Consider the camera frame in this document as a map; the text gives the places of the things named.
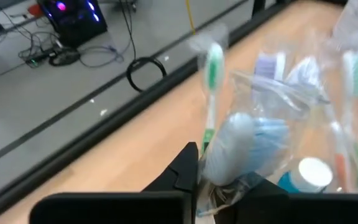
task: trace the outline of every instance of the computer case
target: computer case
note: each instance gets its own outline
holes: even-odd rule
[[[77,48],[107,31],[97,0],[37,0],[41,10],[59,34],[59,41]]]

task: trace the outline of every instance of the small container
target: small container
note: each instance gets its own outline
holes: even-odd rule
[[[289,193],[322,193],[332,180],[333,172],[325,162],[307,157],[284,173],[277,185]]]

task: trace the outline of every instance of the toothbrush handle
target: toothbrush handle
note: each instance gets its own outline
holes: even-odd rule
[[[208,117],[206,120],[206,128],[214,129],[215,128],[215,120],[216,120],[216,99],[214,95],[209,96],[209,104],[208,104]]]

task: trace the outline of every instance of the wooden floor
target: wooden floor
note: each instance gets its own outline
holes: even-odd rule
[[[313,1],[292,4],[227,53],[226,72],[253,71],[265,36],[300,40],[314,27],[330,33],[341,8]],[[226,80],[220,118],[232,89]],[[206,121],[200,74],[189,78],[0,216],[0,224],[25,224],[32,206],[57,192],[138,192],[153,181],[189,141],[200,143]]]

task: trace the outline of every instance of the yellow cable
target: yellow cable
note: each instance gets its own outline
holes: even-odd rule
[[[193,31],[193,34],[196,34],[196,29],[194,28],[194,23],[193,23],[193,16],[191,16],[190,0],[185,0],[185,1],[186,1],[186,7],[187,7],[187,14],[189,15],[190,26]]]

